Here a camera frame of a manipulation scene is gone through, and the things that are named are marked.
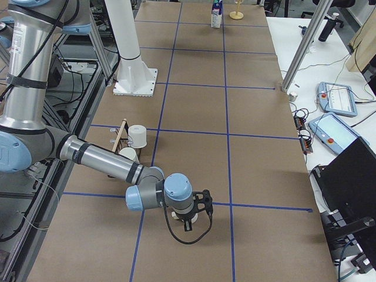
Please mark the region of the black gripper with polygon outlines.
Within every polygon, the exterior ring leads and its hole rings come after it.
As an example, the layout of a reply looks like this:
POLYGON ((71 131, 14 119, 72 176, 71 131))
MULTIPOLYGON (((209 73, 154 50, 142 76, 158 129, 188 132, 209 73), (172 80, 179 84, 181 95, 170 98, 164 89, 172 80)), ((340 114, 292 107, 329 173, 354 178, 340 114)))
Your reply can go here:
POLYGON ((181 220, 184 223, 184 230, 191 231, 191 225, 195 221, 197 214, 205 211, 212 221, 213 204, 212 197, 209 190, 205 189, 202 192, 193 192, 191 199, 184 204, 187 205, 184 209, 173 208, 172 217, 175 220, 181 220))

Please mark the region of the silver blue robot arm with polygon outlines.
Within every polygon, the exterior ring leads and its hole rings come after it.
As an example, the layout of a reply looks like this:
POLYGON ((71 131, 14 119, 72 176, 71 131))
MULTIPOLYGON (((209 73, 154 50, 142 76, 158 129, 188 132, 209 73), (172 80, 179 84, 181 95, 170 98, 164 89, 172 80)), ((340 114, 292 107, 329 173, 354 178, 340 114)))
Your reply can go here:
POLYGON ((14 18, 14 28, 8 86, 1 95, 5 104, 1 115, 1 171, 25 170, 49 157, 71 160, 128 182, 126 204, 130 210, 171 207, 186 231, 192 229, 192 219, 200 212, 212 216, 209 191, 193 191, 185 175, 165 176, 158 167, 146 167, 43 123, 53 36, 88 34, 89 2, 9 1, 8 12, 14 18))

